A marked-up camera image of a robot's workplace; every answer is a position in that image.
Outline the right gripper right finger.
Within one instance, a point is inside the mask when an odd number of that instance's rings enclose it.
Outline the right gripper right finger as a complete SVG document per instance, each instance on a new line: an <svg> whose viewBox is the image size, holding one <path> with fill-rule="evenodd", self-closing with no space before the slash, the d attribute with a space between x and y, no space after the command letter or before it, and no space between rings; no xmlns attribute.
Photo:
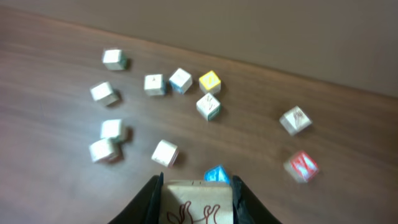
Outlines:
<svg viewBox="0 0 398 224"><path fill-rule="evenodd" d="M234 224L281 224L239 176L232 177L230 186L233 190Z"/></svg>

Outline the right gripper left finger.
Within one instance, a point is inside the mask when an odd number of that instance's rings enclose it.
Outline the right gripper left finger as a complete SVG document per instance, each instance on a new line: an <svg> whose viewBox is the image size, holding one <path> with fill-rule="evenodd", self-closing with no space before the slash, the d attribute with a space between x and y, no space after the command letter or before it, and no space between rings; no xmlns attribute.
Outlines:
<svg viewBox="0 0 398 224"><path fill-rule="evenodd" d="M164 174L152 176L137 195L109 224L159 224Z"/></svg>

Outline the wooden block green picture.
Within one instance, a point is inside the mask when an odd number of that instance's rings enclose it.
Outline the wooden block green picture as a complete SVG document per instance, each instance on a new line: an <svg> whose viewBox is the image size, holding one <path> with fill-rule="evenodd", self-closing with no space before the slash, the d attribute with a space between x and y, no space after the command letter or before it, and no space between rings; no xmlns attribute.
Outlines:
<svg viewBox="0 0 398 224"><path fill-rule="evenodd" d="M166 182L161 189L159 222L233 224L233 190L224 182Z"/></svg>

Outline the blue X wooden block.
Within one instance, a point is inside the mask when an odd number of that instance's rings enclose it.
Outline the blue X wooden block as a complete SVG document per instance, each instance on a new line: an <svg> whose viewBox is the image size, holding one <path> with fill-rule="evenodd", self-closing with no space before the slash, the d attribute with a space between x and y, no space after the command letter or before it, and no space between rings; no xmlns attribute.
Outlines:
<svg viewBox="0 0 398 224"><path fill-rule="evenodd" d="M224 182L229 184L230 179L222 165L213 167L205 172L204 180L207 182Z"/></svg>

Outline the plain wooden block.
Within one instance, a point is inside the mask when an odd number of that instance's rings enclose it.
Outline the plain wooden block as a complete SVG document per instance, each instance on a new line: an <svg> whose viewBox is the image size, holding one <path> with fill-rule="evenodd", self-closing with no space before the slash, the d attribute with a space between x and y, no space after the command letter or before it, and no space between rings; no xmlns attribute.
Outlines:
<svg viewBox="0 0 398 224"><path fill-rule="evenodd" d="M163 139L158 143L151 159L163 166L171 167L177 156L178 146Z"/></svg>

